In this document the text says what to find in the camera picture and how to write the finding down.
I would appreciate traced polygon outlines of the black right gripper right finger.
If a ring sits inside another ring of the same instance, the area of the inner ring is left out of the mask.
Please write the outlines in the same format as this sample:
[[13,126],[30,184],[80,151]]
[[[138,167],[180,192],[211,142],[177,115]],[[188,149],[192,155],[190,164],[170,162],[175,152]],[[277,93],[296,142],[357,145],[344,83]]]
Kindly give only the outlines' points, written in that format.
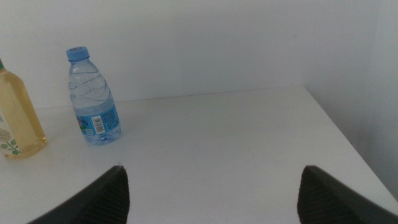
[[301,223],[394,223],[397,215],[355,192],[317,166],[305,166],[298,193]]

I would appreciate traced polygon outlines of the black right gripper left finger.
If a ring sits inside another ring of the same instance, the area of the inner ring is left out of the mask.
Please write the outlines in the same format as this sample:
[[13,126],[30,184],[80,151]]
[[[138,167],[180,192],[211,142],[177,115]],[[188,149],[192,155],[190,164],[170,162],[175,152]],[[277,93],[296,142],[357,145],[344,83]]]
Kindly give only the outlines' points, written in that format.
[[129,208],[127,172],[123,166],[113,166],[86,188],[31,222],[124,224]]

